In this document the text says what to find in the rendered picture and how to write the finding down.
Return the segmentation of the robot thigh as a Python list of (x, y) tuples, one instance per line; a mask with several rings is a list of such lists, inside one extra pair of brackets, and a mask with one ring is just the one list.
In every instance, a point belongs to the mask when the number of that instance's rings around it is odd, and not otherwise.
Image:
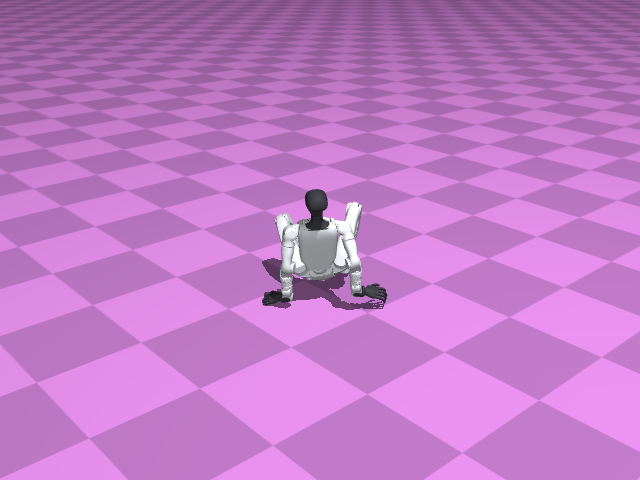
[[(357, 202), (353, 202), (353, 203), (348, 203), (347, 204), (347, 208), (346, 208), (346, 218), (345, 221), (348, 222), (352, 228), (353, 234), (354, 234), (354, 238), (355, 238), (355, 233), (356, 233), (356, 227), (357, 227), (357, 222), (359, 219), (359, 214), (360, 214), (360, 208), (358, 207), (359, 203)], [(346, 264), (345, 264), (345, 259), (348, 257), (343, 242), (342, 242), (342, 235), (339, 235), (338, 240), (337, 240), (337, 252), (336, 252), (336, 258), (333, 261), (333, 270), (335, 274), (338, 274), (340, 272), (343, 272), (347, 269)]]
[[(278, 230), (278, 234), (280, 237), (280, 241), (282, 244), (282, 231), (283, 229), (288, 226), (288, 225), (292, 225), (293, 224), (293, 220), (291, 219), (291, 217), (289, 216), (288, 213), (281, 213), (280, 215), (277, 216), (277, 220), (276, 220), (276, 226), (277, 226), (277, 230)], [(295, 239), (293, 241), (295, 243), (294, 246), (294, 253), (293, 253), (293, 258), (292, 261), (296, 264), (296, 269), (295, 269), (295, 274), (299, 277), (303, 277), (303, 278), (311, 278), (310, 274), (309, 274), (309, 270), (306, 269), (305, 265), (302, 263), (301, 259), (300, 259), (300, 254), (299, 254), (299, 243), (297, 242), (297, 240)]]

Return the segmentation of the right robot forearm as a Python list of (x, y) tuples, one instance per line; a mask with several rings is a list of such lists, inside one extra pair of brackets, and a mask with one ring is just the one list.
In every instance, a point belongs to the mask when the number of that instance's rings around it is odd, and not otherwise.
[[(359, 258), (359, 260), (360, 260), (360, 258)], [(362, 293), (362, 280), (361, 280), (362, 267), (361, 267), (361, 261), (360, 261), (360, 268), (356, 268), (356, 269), (350, 270), (349, 271), (349, 276), (350, 276), (351, 295), (353, 296), (354, 293)]]

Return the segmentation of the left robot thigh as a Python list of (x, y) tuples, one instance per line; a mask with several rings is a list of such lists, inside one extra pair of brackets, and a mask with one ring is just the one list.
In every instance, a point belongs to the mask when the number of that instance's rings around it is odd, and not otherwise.
[[(283, 229), (288, 226), (288, 225), (292, 225), (293, 224), (293, 220), (291, 219), (291, 217), (289, 216), (288, 213), (281, 213), (280, 215), (277, 216), (277, 220), (276, 220), (276, 226), (277, 226), (277, 230), (278, 230), (278, 234), (280, 237), (280, 241), (282, 244), (282, 231)], [(296, 269), (295, 269), (295, 274), (299, 277), (303, 277), (303, 278), (311, 278), (310, 274), (309, 274), (309, 270), (306, 269), (305, 265), (302, 263), (301, 259), (300, 259), (300, 254), (299, 254), (299, 243), (297, 242), (297, 240), (295, 239), (293, 241), (295, 243), (294, 246), (294, 253), (293, 253), (293, 258), (292, 261), (296, 264)]]

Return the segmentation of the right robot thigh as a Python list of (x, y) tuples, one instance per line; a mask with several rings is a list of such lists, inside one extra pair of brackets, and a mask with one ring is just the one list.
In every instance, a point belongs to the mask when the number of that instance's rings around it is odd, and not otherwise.
[[(359, 203), (357, 202), (353, 202), (353, 203), (348, 203), (347, 204), (347, 208), (346, 208), (346, 218), (345, 221), (348, 222), (352, 228), (353, 234), (354, 234), (354, 238), (355, 238), (355, 233), (356, 233), (356, 227), (357, 227), (357, 222), (359, 219), (359, 214), (360, 214), (360, 208), (358, 207)], [(343, 272), (347, 269), (346, 264), (345, 264), (345, 259), (348, 257), (343, 242), (342, 242), (342, 235), (339, 235), (338, 240), (337, 240), (337, 252), (336, 252), (336, 258), (333, 261), (333, 270), (335, 274), (338, 274), (340, 272)]]

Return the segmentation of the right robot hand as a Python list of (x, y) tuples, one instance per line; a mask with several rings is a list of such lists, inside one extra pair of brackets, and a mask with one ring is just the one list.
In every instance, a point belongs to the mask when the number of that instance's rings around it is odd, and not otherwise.
[[(385, 300), (387, 299), (386, 289), (383, 288), (383, 287), (379, 287), (379, 286), (380, 285), (378, 283), (375, 283), (375, 284), (372, 284), (372, 285), (368, 285), (366, 287), (362, 286), (362, 293), (354, 293), (353, 296), (355, 296), (355, 297), (363, 297), (364, 295), (366, 295), (366, 296), (368, 296), (370, 298), (374, 298), (374, 299), (376, 298), (376, 299), (382, 300), (383, 303), (385, 303), (386, 302)], [(380, 293), (382, 293), (382, 294), (380, 294)], [(381, 296), (381, 297), (379, 297), (379, 296)]]

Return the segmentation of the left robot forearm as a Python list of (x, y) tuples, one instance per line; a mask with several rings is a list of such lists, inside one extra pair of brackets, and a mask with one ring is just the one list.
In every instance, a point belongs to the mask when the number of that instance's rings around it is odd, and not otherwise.
[[(282, 265), (282, 263), (281, 263)], [(280, 281), (281, 281), (281, 293), (282, 293), (282, 298), (289, 298), (291, 302), (293, 299), (293, 285), (292, 285), (292, 280), (293, 280), (293, 275), (292, 274), (287, 274), (287, 273), (282, 273), (281, 272), (281, 267), (280, 267)]]

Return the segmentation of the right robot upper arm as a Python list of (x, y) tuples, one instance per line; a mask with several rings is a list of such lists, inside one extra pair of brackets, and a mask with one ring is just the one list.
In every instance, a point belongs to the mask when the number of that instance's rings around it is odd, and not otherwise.
[(360, 268), (357, 245), (350, 224), (346, 221), (335, 220), (337, 231), (343, 236), (342, 242), (348, 257), (345, 259), (347, 269)]

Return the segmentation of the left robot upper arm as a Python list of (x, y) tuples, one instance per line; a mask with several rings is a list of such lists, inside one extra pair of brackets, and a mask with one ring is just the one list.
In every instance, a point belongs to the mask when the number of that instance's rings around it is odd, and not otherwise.
[(296, 264), (292, 261), (295, 246), (293, 241), (298, 237), (298, 232), (299, 224), (288, 225), (282, 231), (282, 273), (292, 274), (295, 272)]

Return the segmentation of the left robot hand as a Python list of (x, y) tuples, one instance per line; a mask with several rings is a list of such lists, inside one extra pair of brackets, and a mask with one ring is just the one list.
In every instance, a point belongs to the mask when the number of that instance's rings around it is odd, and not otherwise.
[(289, 302), (290, 299), (287, 297), (282, 298), (281, 292), (271, 291), (270, 294), (264, 295), (262, 303), (264, 303), (263, 305), (266, 306), (269, 304), (274, 304), (278, 301), (281, 301), (282, 303), (284, 303), (284, 302)]

